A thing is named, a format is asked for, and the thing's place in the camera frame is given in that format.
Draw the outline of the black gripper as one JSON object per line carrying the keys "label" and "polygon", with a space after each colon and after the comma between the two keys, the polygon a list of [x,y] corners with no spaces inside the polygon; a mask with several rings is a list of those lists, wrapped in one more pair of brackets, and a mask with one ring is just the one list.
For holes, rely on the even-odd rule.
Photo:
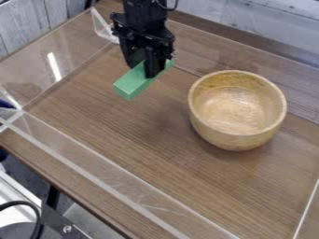
{"label": "black gripper", "polygon": [[122,13],[109,15],[121,54],[130,68],[144,57],[144,74],[153,78],[165,67],[165,59],[172,58],[174,36],[165,21],[168,12],[177,6],[168,7],[166,0],[121,0],[121,5]]}

